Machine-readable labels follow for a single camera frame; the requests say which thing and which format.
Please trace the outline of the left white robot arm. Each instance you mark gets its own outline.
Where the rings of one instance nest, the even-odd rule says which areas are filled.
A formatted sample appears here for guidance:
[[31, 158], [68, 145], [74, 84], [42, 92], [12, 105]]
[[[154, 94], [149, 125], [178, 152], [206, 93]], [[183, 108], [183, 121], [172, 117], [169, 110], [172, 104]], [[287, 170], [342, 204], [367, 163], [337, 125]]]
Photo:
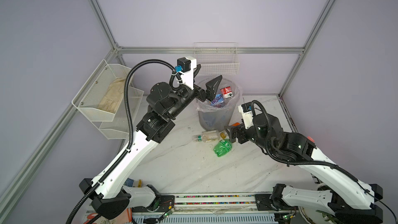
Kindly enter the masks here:
[[[135, 127], [130, 111], [129, 88], [134, 73], [147, 64], [161, 64], [171, 69], [170, 81], [157, 83], [148, 96], [149, 109]], [[114, 219], [127, 208], [156, 207], [160, 194], [152, 186], [143, 188], [128, 187], [124, 183], [140, 162], [174, 128], [176, 117], [194, 100], [211, 101], [216, 97], [223, 76], [219, 75], [206, 83], [202, 89], [195, 84], [195, 77], [201, 65], [193, 57], [177, 60], [173, 67], [159, 59], [144, 60], [135, 65], [127, 74], [124, 84], [124, 106], [129, 137], [127, 144], [112, 162], [96, 177], [85, 178], [80, 183], [83, 197], [76, 204], [66, 223], [73, 222], [82, 205], [91, 199], [97, 218]]]

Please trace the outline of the red label clear bottle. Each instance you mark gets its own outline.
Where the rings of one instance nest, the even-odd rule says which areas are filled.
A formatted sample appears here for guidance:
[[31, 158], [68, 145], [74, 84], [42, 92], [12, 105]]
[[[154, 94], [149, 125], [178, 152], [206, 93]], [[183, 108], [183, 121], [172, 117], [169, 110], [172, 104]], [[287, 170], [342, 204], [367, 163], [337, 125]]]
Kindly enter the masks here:
[[223, 97], [223, 99], [229, 99], [232, 98], [234, 96], [233, 90], [231, 86], [227, 86], [224, 88], [220, 89], [221, 95]]

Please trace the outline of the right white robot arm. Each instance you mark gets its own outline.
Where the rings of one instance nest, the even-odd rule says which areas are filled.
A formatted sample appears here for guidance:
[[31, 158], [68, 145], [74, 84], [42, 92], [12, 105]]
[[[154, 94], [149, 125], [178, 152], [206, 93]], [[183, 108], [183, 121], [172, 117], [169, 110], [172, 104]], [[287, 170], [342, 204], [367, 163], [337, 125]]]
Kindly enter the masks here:
[[383, 189], [367, 184], [329, 159], [313, 140], [297, 132], [285, 132], [277, 117], [257, 100], [238, 107], [240, 124], [226, 128], [231, 142], [252, 142], [274, 161], [299, 167], [320, 180], [316, 190], [276, 184], [268, 195], [256, 197], [257, 205], [274, 211], [292, 210], [278, 222], [289, 222], [300, 212], [310, 224], [382, 224], [379, 207]]

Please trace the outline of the large crushed blue label bottle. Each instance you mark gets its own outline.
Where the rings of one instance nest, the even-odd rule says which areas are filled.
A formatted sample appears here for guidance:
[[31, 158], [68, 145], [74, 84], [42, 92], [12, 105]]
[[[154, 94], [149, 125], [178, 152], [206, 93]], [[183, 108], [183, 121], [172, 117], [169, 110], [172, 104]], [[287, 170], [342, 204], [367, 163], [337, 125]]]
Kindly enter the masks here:
[[210, 105], [215, 108], [223, 108], [225, 107], [226, 102], [221, 94], [217, 94], [216, 97], [210, 102]]

